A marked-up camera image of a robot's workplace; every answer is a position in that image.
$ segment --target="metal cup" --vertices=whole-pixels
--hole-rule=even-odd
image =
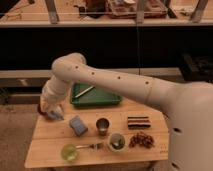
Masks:
[[[109,128],[109,121],[106,118],[100,118],[96,121],[96,127],[99,135],[105,136]]]

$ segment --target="bowl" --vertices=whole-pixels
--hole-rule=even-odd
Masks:
[[[61,150],[61,157],[66,161],[72,161],[76,159],[77,156],[77,148],[73,144],[67,144]]]
[[[111,151],[119,152],[125,147],[125,138],[120,133],[113,133],[108,138],[108,146]]]

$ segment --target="floor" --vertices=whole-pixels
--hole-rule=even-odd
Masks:
[[[37,119],[36,104],[7,104],[0,106],[0,171],[47,171],[25,169],[24,162]],[[155,171],[167,171],[161,161]],[[141,163],[113,166],[74,167],[73,171],[142,171]]]

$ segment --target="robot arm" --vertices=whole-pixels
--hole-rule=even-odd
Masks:
[[[82,82],[162,111],[167,93],[178,85],[152,77],[95,69],[85,65],[85,59],[79,53],[57,59],[52,65],[52,71],[54,75],[46,83],[42,93],[49,104],[57,104],[63,100],[74,82]]]
[[[91,68],[81,54],[57,59],[42,91],[42,111],[58,105],[74,82],[88,83],[156,108],[170,119],[169,171],[213,168],[213,86]]]

